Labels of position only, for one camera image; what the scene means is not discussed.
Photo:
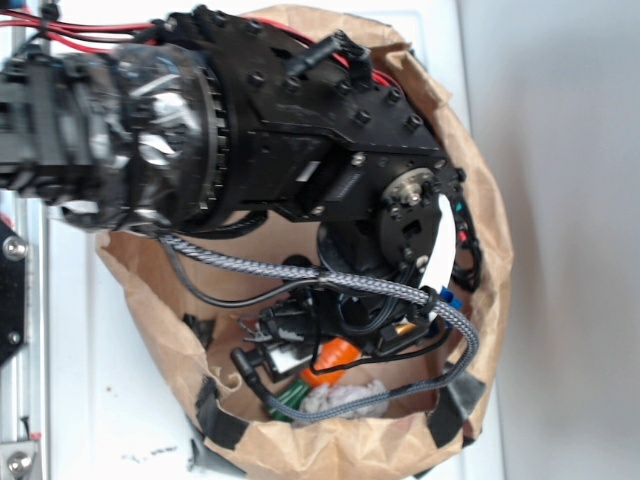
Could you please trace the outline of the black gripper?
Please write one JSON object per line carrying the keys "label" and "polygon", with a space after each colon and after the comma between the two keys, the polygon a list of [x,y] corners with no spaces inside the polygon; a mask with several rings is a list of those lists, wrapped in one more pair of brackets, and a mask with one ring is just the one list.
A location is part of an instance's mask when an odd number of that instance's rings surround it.
{"label": "black gripper", "polygon": [[234,349],[232,362],[248,384],[257,385],[261,382],[259,367],[272,381],[266,370],[268,347],[310,344],[318,349],[341,338],[359,349],[358,360],[325,370],[314,368],[318,358],[314,352],[309,367],[322,375],[413,359],[435,351],[449,337],[450,325],[429,305],[415,305],[391,295],[303,288],[260,312],[246,339],[255,347]]}

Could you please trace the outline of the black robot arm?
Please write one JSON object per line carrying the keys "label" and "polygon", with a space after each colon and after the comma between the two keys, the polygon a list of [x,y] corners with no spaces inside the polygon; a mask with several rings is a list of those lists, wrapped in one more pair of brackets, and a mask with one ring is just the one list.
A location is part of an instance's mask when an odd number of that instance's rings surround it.
{"label": "black robot arm", "polygon": [[433,128],[345,32],[309,40],[198,7],[126,25],[2,11],[34,34],[1,72],[1,186],[85,230],[158,239],[282,281],[236,352],[248,379],[275,354],[314,365],[343,340],[366,363],[467,333],[445,305],[481,257],[456,167]]}

